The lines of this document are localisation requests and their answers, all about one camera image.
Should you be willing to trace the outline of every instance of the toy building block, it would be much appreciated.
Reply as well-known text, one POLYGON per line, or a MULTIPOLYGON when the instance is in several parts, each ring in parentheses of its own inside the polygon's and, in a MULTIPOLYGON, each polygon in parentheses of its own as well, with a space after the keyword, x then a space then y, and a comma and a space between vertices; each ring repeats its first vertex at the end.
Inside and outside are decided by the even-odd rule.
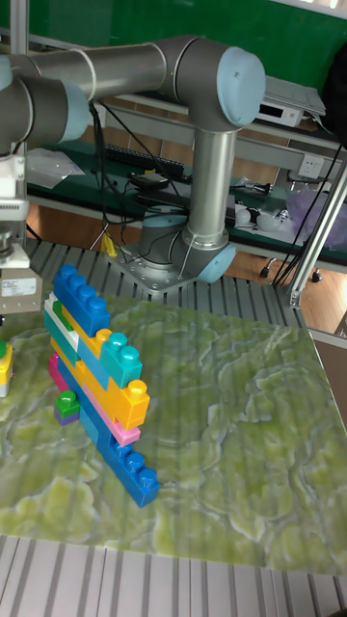
POLYGON ((58 319, 62 322, 62 324, 67 328, 68 332, 73 332, 73 328, 71 324, 68 323, 67 318, 63 316, 62 313, 62 303, 59 300, 55 300, 53 302, 53 310, 57 315, 58 319))
POLYGON ((105 422, 107 428, 111 431, 112 435, 116 438, 120 445, 128 445, 129 443, 136 442, 141 435, 141 431, 138 427, 131 428, 129 431, 125 431, 121 426, 120 422, 112 422, 110 418, 105 414, 101 405, 98 403, 96 398, 92 395, 89 388, 84 385, 83 391, 88 396, 91 401, 93 407, 96 409, 101 419, 105 422))
POLYGON ((140 508, 157 497, 160 487, 157 475, 154 469, 145 466, 143 455, 134 452, 131 445, 121 447, 111 436, 109 445, 100 447, 99 452, 140 508))
POLYGON ((126 388, 120 389, 110 379, 109 387, 107 392, 105 392, 81 360, 73 366, 57 344, 57 341, 53 338, 51 338, 51 345, 60 358, 62 358, 64 364, 81 388, 84 385, 89 388, 112 422, 118 420, 125 431, 140 426, 145 422, 149 396, 147 395, 147 386, 144 382, 134 380, 126 388))
POLYGON ((88 367, 98 383, 107 391, 110 375, 81 337, 78 341, 77 351, 80 359, 88 367))
POLYGON ((63 321, 58 317, 55 310, 53 309, 56 302, 58 301, 54 293, 51 293, 49 295, 49 298, 44 302, 44 310, 48 313, 48 315, 50 316, 54 324, 57 326, 57 328, 60 330, 62 335, 67 339, 67 342, 71 345, 72 349, 74 349, 74 351, 77 351, 79 335, 73 330, 73 328, 70 327, 69 330, 65 326, 63 321))
POLYGON ((54 294, 88 336, 108 328, 110 313, 106 301, 96 297, 95 289, 86 285, 86 279, 77 274, 74 266, 61 267, 54 278, 54 294))
POLYGON ((60 374, 57 364, 58 364, 58 354, 57 352, 54 352, 54 356, 52 356, 49 359, 48 373, 50 374, 51 378, 55 382, 56 386, 58 386, 59 390, 63 392, 65 389, 68 389, 68 385, 65 379, 60 374))
POLYGON ((86 429, 86 432, 88 433, 88 435, 90 436, 92 442, 95 443, 95 445, 97 446, 97 440, 98 440, 98 432, 97 429, 95 428, 95 426, 93 425, 90 417, 88 416, 87 412, 85 412, 85 410, 83 409, 83 407, 81 407, 81 412, 80 412, 80 421, 81 424, 84 426, 84 428, 86 429))
POLYGON ((119 388, 126 388, 132 380, 140 379, 143 367, 138 350, 126 343, 126 336, 113 333, 101 347, 100 362, 119 388))
POLYGON ((102 328, 101 330, 97 331, 95 336, 87 336, 85 331, 81 328, 77 321, 73 319, 72 315, 70 315, 66 307, 64 307, 63 305, 62 313, 63 316, 66 317, 69 323, 73 326, 75 332, 79 335, 80 338, 82 338, 83 342, 86 343, 87 347, 89 347, 89 349, 93 351, 93 354, 99 360, 101 346, 106 340, 108 340, 108 337, 112 334, 112 331, 108 328, 102 328))
POLYGON ((121 447, 115 437, 108 431, 91 401, 71 374, 73 367, 67 367, 61 357, 58 358, 58 370, 68 383, 69 387, 77 392, 81 403, 80 417, 95 442, 96 447, 104 460, 116 474, 124 488, 133 497, 139 507, 144 507, 153 501, 160 487, 153 469, 144 465, 144 457, 133 451, 131 445, 121 447))
POLYGON ((52 336, 54 340, 59 345, 60 349, 63 351, 65 356, 68 358, 68 361, 71 362, 72 366, 76 365, 76 362, 80 359, 77 352, 71 347, 67 338, 61 333, 59 328, 55 325, 54 321, 47 313, 47 311, 43 314, 43 323, 52 336))
POLYGON ((8 395, 13 367, 13 347, 0 338, 0 397, 8 395))
POLYGON ((80 417, 80 412, 78 412, 78 414, 72 414, 72 416, 61 417, 59 412, 54 409, 54 416, 57 418, 61 426, 65 426, 66 424, 71 424, 74 420, 78 420, 80 417))
POLYGON ((70 389, 64 390, 54 401, 54 407, 60 417, 75 416, 80 411, 76 393, 70 389))

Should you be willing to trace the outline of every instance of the metal table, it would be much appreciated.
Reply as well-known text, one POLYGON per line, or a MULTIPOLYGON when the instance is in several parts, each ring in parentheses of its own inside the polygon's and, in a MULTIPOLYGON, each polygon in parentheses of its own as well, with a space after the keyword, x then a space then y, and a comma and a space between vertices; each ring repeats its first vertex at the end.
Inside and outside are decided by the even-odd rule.
MULTIPOLYGON (((269 285, 222 277, 144 296, 105 255, 28 241, 47 281, 73 263, 98 291, 220 314, 305 326, 269 285)), ((347 577, 0 538, 0 617, 325 617, 347 606, 347 577)))

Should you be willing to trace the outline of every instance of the electronic device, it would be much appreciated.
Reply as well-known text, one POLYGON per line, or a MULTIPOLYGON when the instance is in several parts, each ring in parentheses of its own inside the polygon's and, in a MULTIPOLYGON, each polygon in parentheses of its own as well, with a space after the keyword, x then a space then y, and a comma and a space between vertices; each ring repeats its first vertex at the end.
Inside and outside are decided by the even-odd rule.
POLYGON ((133 184, 145 191, 150 189, 164 189, 169 184, 169 180, 161 174, 132 174, 129 177, 129 184, 133 184))
POLYGON ((106 158, 118 161, 119 163, 141 167, 143 170, 155 170, 159 174, 165 172, 165 174, 171 177, 182 177, 184 173, 183 163, 172 161, 169 158, 162 158, 161 156, 156 157, 156 160, 154 160, 146 152, 137 152, 129 148, 112 146, 112 144, 106 144, 106 158))
POLYGON ((256 117, 259 120, 267 120, 275 124, 283 126, 298 126, 300 124, 304 111, 302 109, 294 109, 280 103, 261 103, 260 110, 256 117))

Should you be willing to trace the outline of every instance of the white device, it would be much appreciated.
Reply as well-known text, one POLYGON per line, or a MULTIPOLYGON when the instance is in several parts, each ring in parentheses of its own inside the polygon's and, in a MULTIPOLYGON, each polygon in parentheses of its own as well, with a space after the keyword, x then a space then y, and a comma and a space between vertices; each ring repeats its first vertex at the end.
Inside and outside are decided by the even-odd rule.
POLYGON ((302 109, 294 109, 294 107, 287 107, 278 103, 263 102, 256 117, 259 120, 275 122, 283 126, 298 126, 303 114, 304 111, 302 109))

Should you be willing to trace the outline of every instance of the black cable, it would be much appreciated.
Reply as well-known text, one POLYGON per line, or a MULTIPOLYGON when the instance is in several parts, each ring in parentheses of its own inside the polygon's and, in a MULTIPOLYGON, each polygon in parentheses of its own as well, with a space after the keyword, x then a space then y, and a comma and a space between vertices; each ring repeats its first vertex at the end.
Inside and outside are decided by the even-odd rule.
POLYGON ((170 184, 172 185, 173 190, 176 193, 176 195, 178 197, 180 197, 179 193, 178 193, 178 191, 177 191, 177 189, 176 189, 176 187, 175 187, 175 185, 173 183, 173 181, 169 178, 169 176, 168 176, 167 172, 165 171, 163 165, 161 164, 159 158, 157 156, 155 156, 155 154, 153 154, 147 148, 147 146, 144 144, 144 142, 142 142, 141 139, 139 139, 139 137, 137 137, 137 135, 135 135, 135 133, 133 133, 133 131, 125 124, 125 122, 123 122, 123 120, 121 120, 120 117, 117 114, 115 114, 115 112, 108 105, 106 105, 106 103, 102 102, 101 100, 99 100, 98 103, 100 105, 102 105, 102 107, 104 107, 108 111, 108 113, 111 114, 111 116, 115 120, 117 120, 117 122, 120 124, 120 126, 122 126, 123 129, 126 130, 129 133, 129 135, 131 135, 131 137, 146 151, 146 153, 149 154, 149 156, 153 159, 156 167, 161 171, 162 175, 164 175, 165 178, 167 178, 168 181, 170 182, 170 184))
POLYGON ((33 229, 31 229, 30 225, 26 224, 26 226, 27 226, 29 233, 31 233, 34 236, 34 238, 38 240, 38 242, 42 242, 42 238, 40 238, 40 236, 33 229))
MULTIPOLYGON (((132 218, 130 220, 127 220, 126 217, 125 217, 125 204, 133 203, 137 207, 139 207, 139 205, 140 205, 140 207, 144 207, 147 212, 149 212, 149 211, 154 212, 154 214, 151 214, 151 215, 149 214, 148 218, 162 216, 163 213, 162 212, 158 212, 154 208, 147 208, 145 206, 142 206, 141 204, 137 204, 135 201, 129 200, 128 198, 126 198, 124 196, 123 193, 121 193, 116 188, 115 184, 110 180, 110 178, 108 177, 108 175, 106 174, 106 171, 105 171, 106 157, 105 157, 105 143, 104 143, 104 138, 103 138, 102 126, 101 126, 99 115, 98 115, 98 113, 97 113, 97 111, 96 111, 96 109, 95 109, 95 107, 94 107, 92 102, 90 103, 90 111, 91 111, 91 114, 93 116, 93 132, 94 132, 95 150, 96 150, 96 155, 97 155, 97 163, 98 163, 98 165, 100 167, 100 172, 101 172, 101 184, 100 184, 100 182, 98 180, 98 176, 97 176, 98 169, 96 167, 95 178, 96 178, 97 185, 98 185, 98 188, 99 188, 100 193, 101 193, 102 230, 103 230, 103 233, 105 233, 112 240, 114 245, 116 247, 118 247, 118 249, 122 253, 124 261, 126 262, 126 256, 125 256, 124 251, 122 250, 120 244, 118 244, 110 236, 110 234, 107 232, 107 230, 106 230, 106 228, 104 226, 104 223, 106 222, 109 226, 110 225, 121 225, 121 235, 120 235, 120 237, 121 237, 121 241, 123 242, 123 244, 125 244, 124 238, 123 238, 123 233, 124 233, 126 224, 127 223, 133 223, 136 220, 139 220, 139 218, 140 218, 140 217, 138 219, 132 218), (105 181, 108 184, 109 188, 117 195, 117 197, 120 200, 120 205, 122 206, 120 222, 110 221, 108 216, 107 216, 106 206, 105 206, 105 181)), ((126 182, 126 184, 125 184, 124 192, 125 192, 125 190, 127 188, 127 185, 128 185, 128 182, 126 182)), ((172 215, 177 215, 178 214, 177 209, 175 211, 170 210, 167 213, 170 213, 172 215)))
MULTIPOLYGON (((298 230, 298 232, 297 232, 297 234, 296 234, 296 236, 295 236, 295 238, 294 238, 294 241, 293 241, 293 243, 292 243, 292 245, 291 245, 291 247, 290 247, 290 249, 289 249, 289 251, 288 251, 288 253, 287 253, 287 256, 286 256, 286 258, 285 258, 284 262, 282 263, 282 265, 281 265, 281 267, 280 267, 279 271, 277 272, 277 274, 276 274, 276 276, 275 276, 275 278, 274 278, 274 280, 273 280, 273 282, 272 282, 272 286, 274 286, 274 287, 277 287, 277 285, 279 284, 280 280, 282 280, 281 273, 282 273, 282 270, 283 270, 283 268, 284 268, 284 264, 287 262, 288 258, 290 258, 291 254, 292 254, 292 252, 293 252, 293 249, 294 249, 294 247, 295 247, 295 245, 296 245, 296 243, 297 243, 297 240, 298 240, 298 238, 299 238, 299 236, 300 236, 300 234, 301 234, 301 232, 302 232, 302 229, 303 229, 303 227, 304 227, 304 224, 305 224, 305 222, 307 221, 307 218, 308 218, 308 216, 309 216, 309 213, 311 212, 311 210, 312 210, 313 206, 315 205, 315 203, 317 202, 317 200, 318 200, 319 196, 321 195, 321 193, 322 193, 322 191, 323 191, 324 184, 327 182, 327 180, 328 180, 328 178, 329 178, 329 176, 330 176, 330 174, 331 174, 331 172, 332 172, 333 166, 334 166, 334 164, 335 164, 335 162, 336 162, 336 158, 337 158, 338 154, 341 152, 342 146, 343 146, 343 144, 340 144, 340 145, 339 145, 339 147, 338 147, 338 149, 337 149, 337 151, 336 151, 336 153, 335 153, 334 159, 333 159, 333 161, 332 161, 332 164, 331 164, 331 166, 329 167, 329 169, 328 169, 328 171, 327 171, 327 173, 326 173, 326 176, 325 176, 324 180, 322 181, 322 184, 321 184, 321 186, 320 186, 320 189, 317 191, 316 196, 315 196, 315 198, 314 198, 314 200, 313 200, 312 204, 310 205, 310 207, 309 207, 309 209, 308 209, 308 211, 307 211, 307 213, 306 213, 306 215, 305 215, 305 217, 304 217, 303 221, 301 222, 301 225, 300 225, 300 227, 299 227, 299 230, 298 230)), ((303 247, 301 247, 300 251, 299 251, 299 252, 298 252, 298 254, 296 255, 296 256, 298 256, 299 258, 302 256, 302 254, 303 254, 303 252, 304 252, 304 246, 305 246, 305 244, 303 245, 303 247)), ((290 268, 289 273, 292 271, 292 269, 293 269, 293 267, 294 267, 294 266, 290 267, 290 266, 291 266, 291 263, 290 263, 290 264, 289 264, 289 266, 288 266, 288 268, 290 268)))
MULTIPOLYGON (((92 103, 90 103, 90 111, 91 114, 93 116, 93 122, 94 122, 94 139, 95 139, 95 149, 96 149, 96 155, 98 158, 98 162, 99 162, 99 166, 101 168, 101 186, 100 183, 98 182, 98 178, 97 178, 97 170, 95 172, 95 176, 96 176, 96 181, 98 183, 98 187, 99 190, 102 194, 102 208, 103 208, 103 214, 104 214, 104 218, 105 221, 107 223, 109 223, 109 225, 113 225, 114 223, 112 223, 111 221, 108 220, 107 218, 107 214, 106 214, 106 208, 104 206, 104 190, 105 187, 103 186, 102 188, 102 182, 106 181, 108 187, 112 190, 113 193, 115 193, 115 195, 117 195, 120 204, 121 205, 133 205, 134 207, 140 207, 142 209, 145 209, 148 212, 154 212, 157 216, 161 216, 161 213, 158 213, 157 210, 155 210, 154 208, 150 208, 148 206, 145 206, 143 204, 139 204, 136 201, 133 201, 131 199, 129 199, 128 197, 126 197, 124 195, 124 193, 122 193, 114 184, 113 182, 110 180, 110 178, 108 177, 108 175, 105 173, 105 143, 104 143, 104 139, 103 139, 103 133, 102 133, 102 127, 101 127, 101 123, 100 123, 100 119, 98 116, 98 113, 94 107, 94 105, 92 103)), ((185 213, 188 211, 187 208, 183 205, 177 205, 175 206, 175 210, 169 210, 166 212, 166 214, 172 214, 174 216, 178 215, 177 209, 183 210, 185 213)))
POLYGON ((144 255, 140 255, 140 253, 139 253, 137 257, 133 257, 132 259, 130 259, 130 261, 127 261, 127 263, 132 263, 132 261, 136 261, 136 259, 140 259, 141 257, 147 257, 149 255, 150 251, 152 250, 152 246, 153 246, 153 244, 155 244, 155 242, 158 242, 158 240, 163 240, 164 238, 167 238, 170 235, 174 235, 174 231, 169 231, 169 233, 165 233, 164 235, 161 235, 158 238, 154 238, 154 240, 152 240, 151 243, 149 244, 148 251, 144 255))
POLYGON ((17 152, 18 152, 19 148, 21 147, 22 143, 23 143, 23 142, 18 142, 18 143, 14 146, 14 149, 13 149, 13 154, 17 154, 17 152))

